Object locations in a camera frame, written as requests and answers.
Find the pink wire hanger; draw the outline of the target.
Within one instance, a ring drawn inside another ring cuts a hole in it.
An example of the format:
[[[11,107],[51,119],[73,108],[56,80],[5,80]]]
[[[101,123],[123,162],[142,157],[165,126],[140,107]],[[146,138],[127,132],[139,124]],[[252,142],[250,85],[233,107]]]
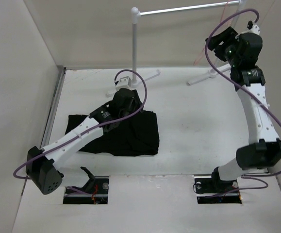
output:
[[[224,19],[234,14],[238,10],[237,5],[227,5],[210,10],[210,15],[206,18],[205,22],[198,23],[192,28],[192,36],[189,40],[189,65],[197,67],[206,67],[208,65],[205,54],[205,39],[212,32],[212,30]],[[243,32],[247,30],[248,21],[254,21],[256,18],[254,13],[243,13],[237,17],[237,22],[233,23],[229,20],[215,34],[222,32],[227,27],[233,27],[237,32]]]

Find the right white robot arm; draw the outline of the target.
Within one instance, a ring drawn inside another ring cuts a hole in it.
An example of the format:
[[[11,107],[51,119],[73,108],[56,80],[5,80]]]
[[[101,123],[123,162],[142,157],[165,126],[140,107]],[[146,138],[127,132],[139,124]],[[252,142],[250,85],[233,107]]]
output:
[[[248,125],[248,145],[237,149],[233,160],[212,172],[210,186],[215,192],[228,190],[238,177],[273,167],[281,159],[281,140],[267,113],[264,74],[256,65],[263,47],[259,33],[256,25],[244,33],[228,27],[206,39],[207,48],[231,66],[230,78]]]

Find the black trousers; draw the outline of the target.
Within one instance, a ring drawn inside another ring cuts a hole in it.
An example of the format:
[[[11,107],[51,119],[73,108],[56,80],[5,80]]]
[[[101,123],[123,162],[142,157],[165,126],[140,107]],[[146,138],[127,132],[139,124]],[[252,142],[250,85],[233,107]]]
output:
[[[113,156],[154,156],[160,138],[155,112],[141,110],[136,115],[116,123],[116,127],[80,149],[86,153],[109,153]]]

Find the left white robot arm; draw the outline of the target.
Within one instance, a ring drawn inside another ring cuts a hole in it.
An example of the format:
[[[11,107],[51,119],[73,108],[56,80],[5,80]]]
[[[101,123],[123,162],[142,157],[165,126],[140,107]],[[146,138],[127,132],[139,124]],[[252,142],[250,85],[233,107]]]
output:
[[[39,149],[32,147],[27,154],[26,174],[47,195],[63,182],[60,167],[77,151],[114,129],[141,111],[142,102],[136,90],[121,88],[113,99],[89,114],[78,126],[52,144]]]

